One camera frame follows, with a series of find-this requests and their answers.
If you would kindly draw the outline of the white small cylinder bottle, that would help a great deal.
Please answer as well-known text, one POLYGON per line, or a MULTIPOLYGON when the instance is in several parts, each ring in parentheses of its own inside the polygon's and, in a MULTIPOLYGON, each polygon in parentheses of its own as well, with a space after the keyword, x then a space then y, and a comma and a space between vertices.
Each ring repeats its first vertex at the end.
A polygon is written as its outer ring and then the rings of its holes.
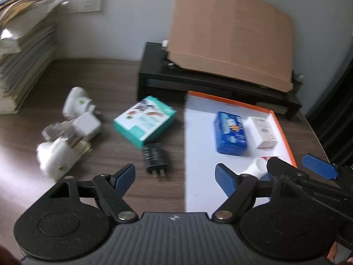
POLYGON ((267 161, 262 157, 257 157, 242 173, 252 175, 260 180, 268 174, 267 161))

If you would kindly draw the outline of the black power adapter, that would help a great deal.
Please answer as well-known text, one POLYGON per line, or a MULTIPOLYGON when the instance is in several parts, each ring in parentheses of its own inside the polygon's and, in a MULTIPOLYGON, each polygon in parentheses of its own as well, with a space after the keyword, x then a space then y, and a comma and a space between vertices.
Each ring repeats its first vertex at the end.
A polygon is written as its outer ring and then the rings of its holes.
POLYGON ((153 178, 165 176, 167 168, 167 158, 161 144, 153 143, 143 146, 142 154, 144 157, 145 169, 153 178))

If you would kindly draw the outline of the blue tissue pack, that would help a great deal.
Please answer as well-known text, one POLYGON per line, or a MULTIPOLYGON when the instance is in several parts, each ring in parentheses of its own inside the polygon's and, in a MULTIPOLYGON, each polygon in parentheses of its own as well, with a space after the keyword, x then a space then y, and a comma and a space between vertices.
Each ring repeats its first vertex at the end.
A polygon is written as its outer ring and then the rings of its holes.
POLYGON ((216 149, 220 154, 243 155, 247 140, 240 116, 228 112, 217 112, 214 121, 216 149))

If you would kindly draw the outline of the white product box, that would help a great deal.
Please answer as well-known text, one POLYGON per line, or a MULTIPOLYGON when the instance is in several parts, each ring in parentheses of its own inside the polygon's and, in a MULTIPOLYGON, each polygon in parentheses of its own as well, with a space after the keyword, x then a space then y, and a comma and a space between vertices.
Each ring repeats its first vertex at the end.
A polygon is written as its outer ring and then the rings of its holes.
POLYGON ((265 118, 248 117, 245 124, 256 148, 273 148, 277 144, 275 134, 265 118))

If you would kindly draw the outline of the teal bandage box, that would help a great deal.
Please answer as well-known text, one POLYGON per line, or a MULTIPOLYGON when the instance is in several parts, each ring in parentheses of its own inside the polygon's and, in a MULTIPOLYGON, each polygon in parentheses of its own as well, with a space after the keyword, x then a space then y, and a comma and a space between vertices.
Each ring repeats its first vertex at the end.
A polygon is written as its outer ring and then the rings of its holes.
POLYGON ((138 149, 154 142, 175 120, 176 111, 147 96, 113 120, 115 130, 138 149))

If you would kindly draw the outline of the white square charger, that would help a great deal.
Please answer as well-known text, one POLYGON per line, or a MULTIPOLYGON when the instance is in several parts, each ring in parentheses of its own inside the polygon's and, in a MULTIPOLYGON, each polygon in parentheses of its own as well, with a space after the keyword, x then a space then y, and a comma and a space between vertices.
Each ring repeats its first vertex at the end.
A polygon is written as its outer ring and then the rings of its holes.
POLYGON ((85 112, 74 119, 72 126, 76 135, 85 141, 91 141, 101 132, 102 123, 91 112, 85 112))

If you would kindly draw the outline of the clear liquid refill bottle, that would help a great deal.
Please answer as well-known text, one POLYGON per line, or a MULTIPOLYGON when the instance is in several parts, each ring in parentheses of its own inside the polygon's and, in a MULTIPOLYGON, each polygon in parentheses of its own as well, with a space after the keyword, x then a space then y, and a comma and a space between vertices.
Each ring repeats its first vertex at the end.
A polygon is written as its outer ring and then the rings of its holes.
POLYGON ((71 121, 63 121, 61 123, 56 122, 52 123, 45 127, 41 134, 45 141, 53 142, 57 138, 61 136, 67 136, 72 133, 72 122, 71 121))

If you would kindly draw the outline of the white plug-in repellent heater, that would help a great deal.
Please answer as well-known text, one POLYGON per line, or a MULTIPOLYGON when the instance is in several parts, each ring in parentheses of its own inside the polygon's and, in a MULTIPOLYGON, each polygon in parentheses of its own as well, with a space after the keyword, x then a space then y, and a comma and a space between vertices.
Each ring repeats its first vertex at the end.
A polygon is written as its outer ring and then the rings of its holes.
POLYGON ((69 92, 62 109, 62 115, 67 120, 72 120, 86 112, 94 113, 96 105, 89 98, 82 87, 73 87, 69 92))

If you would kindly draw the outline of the orange white cardboard box lid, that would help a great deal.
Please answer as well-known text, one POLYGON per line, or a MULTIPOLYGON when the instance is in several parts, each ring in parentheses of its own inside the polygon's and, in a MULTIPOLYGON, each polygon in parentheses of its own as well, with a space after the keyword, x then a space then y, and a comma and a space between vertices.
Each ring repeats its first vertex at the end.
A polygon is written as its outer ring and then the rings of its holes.
POLYGON ((188 92, 184 110, 185 209, 212 215, 227 198, 215 180, 222 163, 236 174, 278 157, 296 165, 275 113, 258 106, 188 92))

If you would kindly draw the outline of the black monitor riser shelf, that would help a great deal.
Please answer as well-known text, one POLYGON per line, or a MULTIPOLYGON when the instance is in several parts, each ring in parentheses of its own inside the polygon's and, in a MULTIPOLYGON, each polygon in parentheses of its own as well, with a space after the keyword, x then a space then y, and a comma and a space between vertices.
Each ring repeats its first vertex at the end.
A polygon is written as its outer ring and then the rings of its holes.
POLYGON ((291 120, 302 104, 294 93, 284 93, 260 85, 221 77, 214 74, 186 70, 168 59, 168 52, 160 43, 146 42, 138 72, 136 99, 141 100, 153 91, 200 92, 245 102, 265 103, 285 109, 291 120))

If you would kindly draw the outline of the wooden book stand board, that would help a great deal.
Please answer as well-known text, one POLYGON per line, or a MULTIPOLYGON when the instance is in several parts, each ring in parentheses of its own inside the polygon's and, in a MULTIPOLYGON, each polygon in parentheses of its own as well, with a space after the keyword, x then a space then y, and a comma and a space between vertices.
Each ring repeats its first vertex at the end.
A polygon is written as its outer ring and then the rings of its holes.
POLYGON ((175 0, 169 60, 184 69, 293 89, 293 22, 262 0, 175 0))

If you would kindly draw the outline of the stack of books and papers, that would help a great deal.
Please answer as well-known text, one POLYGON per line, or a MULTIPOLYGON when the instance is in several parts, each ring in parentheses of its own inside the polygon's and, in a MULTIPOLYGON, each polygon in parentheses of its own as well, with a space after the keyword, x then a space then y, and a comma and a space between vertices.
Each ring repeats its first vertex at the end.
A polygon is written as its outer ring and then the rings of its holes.
POLYGON ((56 55, 63 0, 1 0, 1 114, 19 111, 56 55))

